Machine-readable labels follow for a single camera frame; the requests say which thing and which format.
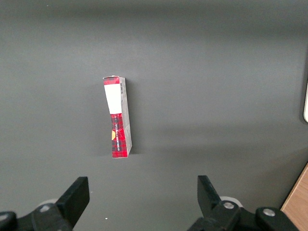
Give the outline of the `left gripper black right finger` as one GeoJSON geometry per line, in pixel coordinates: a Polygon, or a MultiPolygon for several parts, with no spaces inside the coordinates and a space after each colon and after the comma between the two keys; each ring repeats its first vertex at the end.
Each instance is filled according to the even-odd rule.
{"type": "Polygon", "coordinates": [[[231,200],[222,200],[208,176],[197,178],[197,200],[202,217],[190,231],[296,231],[295,224],[279,209],[259,207],[251,213],[231,200]]]}

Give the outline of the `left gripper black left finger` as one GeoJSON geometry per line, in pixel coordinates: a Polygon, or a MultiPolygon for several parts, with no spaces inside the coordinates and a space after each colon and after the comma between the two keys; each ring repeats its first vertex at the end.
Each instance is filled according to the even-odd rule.
{"type": "Polygon", "coordinates": [[[21,218],[12,211],[2,211],[0,229],[2,231],[72,231],[89,201],[88,177],[79,177],[55,203],[44,203],[21,218]]]}

